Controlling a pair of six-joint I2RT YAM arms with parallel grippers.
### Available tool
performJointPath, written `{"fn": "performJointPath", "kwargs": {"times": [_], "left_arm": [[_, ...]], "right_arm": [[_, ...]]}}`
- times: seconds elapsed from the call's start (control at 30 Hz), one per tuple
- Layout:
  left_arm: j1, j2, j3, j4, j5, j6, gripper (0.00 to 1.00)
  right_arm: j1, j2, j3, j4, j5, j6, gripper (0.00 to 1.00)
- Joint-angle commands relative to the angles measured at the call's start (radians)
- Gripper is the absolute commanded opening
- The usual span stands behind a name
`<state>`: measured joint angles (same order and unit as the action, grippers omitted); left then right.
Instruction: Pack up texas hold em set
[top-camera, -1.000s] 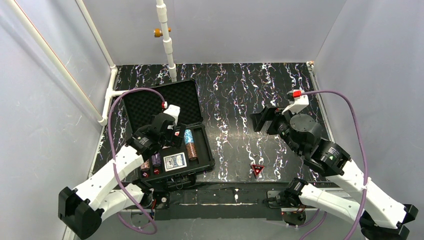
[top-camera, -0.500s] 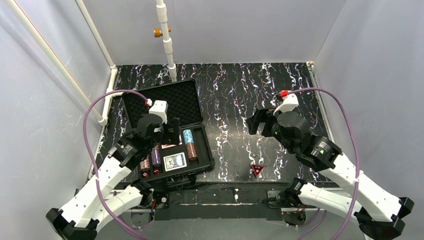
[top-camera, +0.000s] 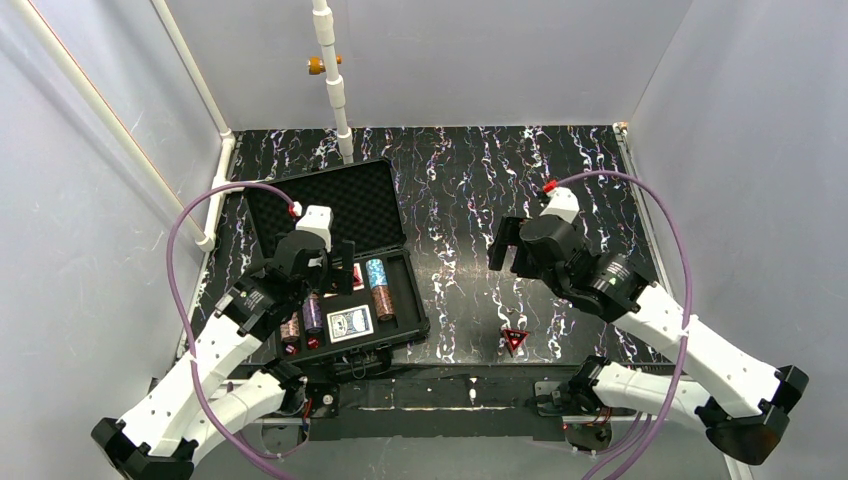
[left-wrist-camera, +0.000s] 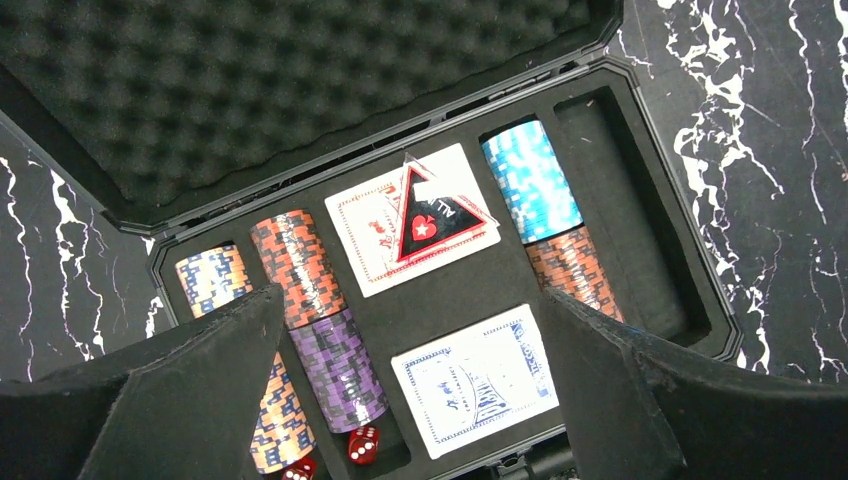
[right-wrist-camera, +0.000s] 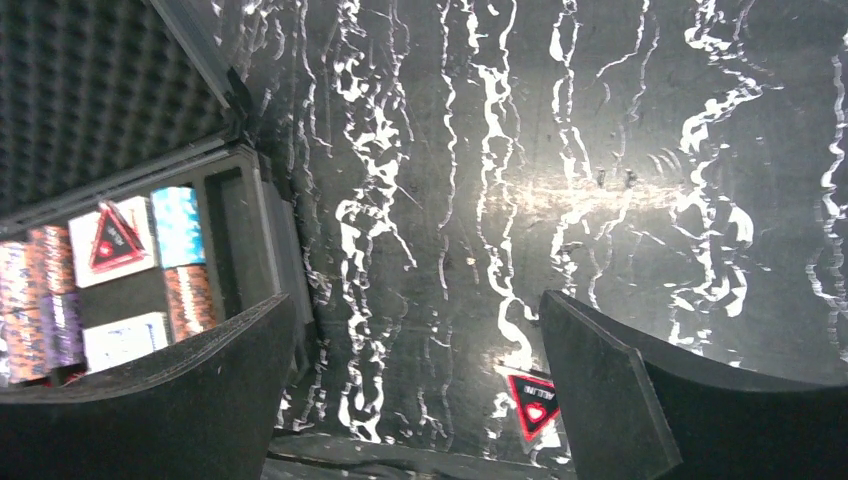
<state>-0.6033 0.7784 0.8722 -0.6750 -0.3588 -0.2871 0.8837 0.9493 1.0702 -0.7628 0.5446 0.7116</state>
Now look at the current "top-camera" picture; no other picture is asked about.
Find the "blue poker chip stack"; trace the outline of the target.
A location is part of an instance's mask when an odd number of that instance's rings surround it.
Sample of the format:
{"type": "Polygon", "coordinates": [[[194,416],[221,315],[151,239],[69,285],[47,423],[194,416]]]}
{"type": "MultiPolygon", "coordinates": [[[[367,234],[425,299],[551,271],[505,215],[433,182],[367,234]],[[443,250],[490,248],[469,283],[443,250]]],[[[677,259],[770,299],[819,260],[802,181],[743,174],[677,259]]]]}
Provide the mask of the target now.
{"type": "Polygon", "coordinates": [[[366,272],[371,288],[383,287],[388,285],[385,266],[382,260],[378,258],[369,259],[366,262],[366,272]]]}

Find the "red playing card deck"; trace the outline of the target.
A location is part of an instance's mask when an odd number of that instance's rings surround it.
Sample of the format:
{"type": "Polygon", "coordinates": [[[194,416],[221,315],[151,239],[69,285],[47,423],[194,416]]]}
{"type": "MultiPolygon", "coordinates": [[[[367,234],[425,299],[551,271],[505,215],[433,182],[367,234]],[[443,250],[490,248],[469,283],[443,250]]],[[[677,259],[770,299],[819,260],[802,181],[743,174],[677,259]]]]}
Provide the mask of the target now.
{"type": "Polygon", "coordinates": [[[360,263],[353,265],[353,290],[358,291],[365,288],[364,275],[360,263]]]}

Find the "brown poker chip stack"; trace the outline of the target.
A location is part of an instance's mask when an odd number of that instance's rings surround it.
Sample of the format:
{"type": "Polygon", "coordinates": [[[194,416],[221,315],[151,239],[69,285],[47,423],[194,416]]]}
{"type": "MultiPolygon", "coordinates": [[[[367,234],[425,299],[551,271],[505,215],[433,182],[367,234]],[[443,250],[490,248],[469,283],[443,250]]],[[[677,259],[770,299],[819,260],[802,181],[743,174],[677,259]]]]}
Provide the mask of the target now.
{"type": "Polygon", "coordinates": [[[381,322],[395,319],[395,309],[392,303],[390,289],[387,285],[377,285],[371,289],[377,319],[381,322]]]}

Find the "red triangle dealer button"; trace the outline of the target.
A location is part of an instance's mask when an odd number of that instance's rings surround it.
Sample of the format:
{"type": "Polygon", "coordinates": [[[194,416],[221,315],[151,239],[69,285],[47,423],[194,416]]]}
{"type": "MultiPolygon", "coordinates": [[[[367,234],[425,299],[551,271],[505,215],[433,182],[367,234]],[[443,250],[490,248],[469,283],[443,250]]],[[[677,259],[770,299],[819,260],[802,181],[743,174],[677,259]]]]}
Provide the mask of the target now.
{"type": "Polygon", "coordinates": [[[520,350],[527,337],[530,335],[528,331],[503,328],[501,336],[504,339],[504,345],[511,357],[515,357],[520,350]]]}

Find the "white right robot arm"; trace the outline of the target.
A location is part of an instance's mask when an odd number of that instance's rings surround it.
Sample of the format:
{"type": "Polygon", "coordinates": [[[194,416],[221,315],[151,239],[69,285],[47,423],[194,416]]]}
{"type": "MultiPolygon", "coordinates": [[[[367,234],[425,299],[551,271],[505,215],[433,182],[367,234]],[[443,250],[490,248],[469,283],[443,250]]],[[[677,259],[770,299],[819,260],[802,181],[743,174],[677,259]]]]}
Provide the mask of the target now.
{"type": "Polygon", "coordinates": [[[679,362],[687,381],[675,388],[669,419],[702,426],[722,453],[761,465],[790,423],[789,414],[809,383],[794,365],[774,367],[718,335],[683,308],[642,269],[620,253],[594,253],[571,223],[555,216],[505,216],[488,249],[488,267],[499,271],[509,248],[512,273],[542,281],[581,312],[638,337],[679,362]]]}

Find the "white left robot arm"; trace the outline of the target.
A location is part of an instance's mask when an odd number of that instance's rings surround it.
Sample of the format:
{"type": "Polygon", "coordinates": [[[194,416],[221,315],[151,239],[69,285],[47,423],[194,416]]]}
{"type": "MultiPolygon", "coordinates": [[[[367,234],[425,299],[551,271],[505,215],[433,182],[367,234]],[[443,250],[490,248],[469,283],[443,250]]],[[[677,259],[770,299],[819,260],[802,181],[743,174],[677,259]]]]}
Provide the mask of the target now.
{"type": "Polygon", "coordinates": [[[351,294],[354,254],[352,240],[330,246],[308,231],[281,235],[274,256],[252,265],[226,291],[165,377],[121,417],[94,426],[91,437],[113,468],[126,479],[188,479],[206,454],[228,440],[267,474],[285,478],[235,434],[303,390],[302,370],[272,360],[234,390],[210,397],[311,294],[351,294]]]}

